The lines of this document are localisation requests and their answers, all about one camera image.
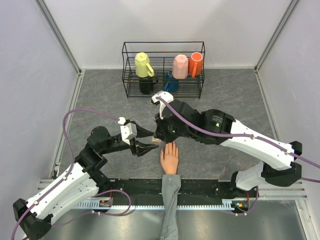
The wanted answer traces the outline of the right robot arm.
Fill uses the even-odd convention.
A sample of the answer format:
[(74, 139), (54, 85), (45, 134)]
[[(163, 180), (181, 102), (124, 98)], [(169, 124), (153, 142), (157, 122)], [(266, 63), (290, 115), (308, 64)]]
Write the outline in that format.
[(263, 184), (289, 187), (302, 177), (302, 166), (295, 162), (302, 154), (298, 141), (283, 143), (266, 137), (217, 109), (203, 112), (179, 100), (156, 96), (151, 102), (159, 106), (155, 115), (154, 138), (172, 143), (188, 138), (205, 145), (229, 147), (259, 160), (255, 166), (232, 174), (226, 188), (235, 197)]

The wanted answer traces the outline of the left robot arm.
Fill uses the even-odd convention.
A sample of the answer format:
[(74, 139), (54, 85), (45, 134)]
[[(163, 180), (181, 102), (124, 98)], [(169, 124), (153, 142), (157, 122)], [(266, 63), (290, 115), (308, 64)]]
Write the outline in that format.
[(101, 171), (107, 163), (104, 155), (130, 150), (134, 156), (143, 156), (158, 145), (142, 143), (137, 139), (153, 134), (129, 120), (120, 126), (117, 135), (111, 135), (104, 126), (94, 128), (84, 149), (64, 173), (35, 196), (27, 200), (19, 198), (14, 202), (14, 217), (25, 235), (30, 240), (39, 240), (62, 215), (80, 202), (95, 195), (106, 196), (111, 181)]

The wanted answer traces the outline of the mannequin hand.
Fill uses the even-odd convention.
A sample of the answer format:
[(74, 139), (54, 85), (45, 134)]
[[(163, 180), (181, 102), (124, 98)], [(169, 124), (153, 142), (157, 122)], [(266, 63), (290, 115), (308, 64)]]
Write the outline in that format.
[(179, 149), (175, 142), (167, 143), (160, 151), (160, 164), (166, 175), (176, 175), (179, 164)]

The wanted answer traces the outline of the grey sleeved forearm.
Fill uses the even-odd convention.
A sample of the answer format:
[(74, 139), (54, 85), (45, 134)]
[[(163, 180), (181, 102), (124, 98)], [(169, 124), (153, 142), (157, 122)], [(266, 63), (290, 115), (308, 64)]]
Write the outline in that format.
[(162, 177), (162, 200), (165, 217), (160, 234), (161, 240), (178, 240), (177, 224), (178, 193), (181, 188), (181, 178), (178, 174), (165, 174)]

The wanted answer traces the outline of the glitter nail polish bottle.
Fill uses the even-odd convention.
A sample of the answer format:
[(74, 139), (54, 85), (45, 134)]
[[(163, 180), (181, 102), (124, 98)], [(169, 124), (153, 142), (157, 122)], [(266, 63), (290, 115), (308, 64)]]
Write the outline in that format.
[(155, 137), (155, 136), (152, 136), (151, 143), (154, 144), (154, 145), (160, 145), (162, 143), (162, 140), (157, 138), (157, 137)]

